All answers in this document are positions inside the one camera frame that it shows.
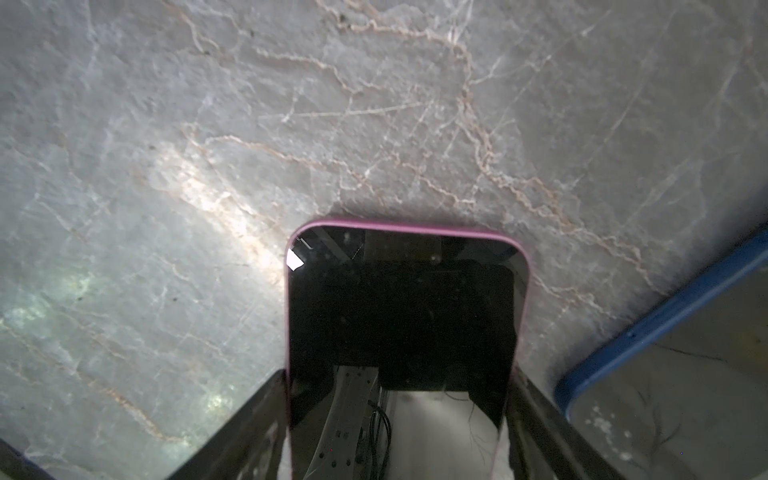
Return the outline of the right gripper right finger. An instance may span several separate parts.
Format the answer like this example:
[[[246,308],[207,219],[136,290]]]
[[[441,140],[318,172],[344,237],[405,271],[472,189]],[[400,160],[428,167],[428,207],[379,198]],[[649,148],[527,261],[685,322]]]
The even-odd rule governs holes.
[[[513,366],[506,420],[516,479],[620,479],[622,475]]]

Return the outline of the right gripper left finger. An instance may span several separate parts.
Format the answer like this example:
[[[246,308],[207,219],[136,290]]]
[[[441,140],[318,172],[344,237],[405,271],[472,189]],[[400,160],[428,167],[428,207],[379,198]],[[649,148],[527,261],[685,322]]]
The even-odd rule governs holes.
[[[287,406],[286,372],[278,370],[170,478],[276,480],[287,434]]]

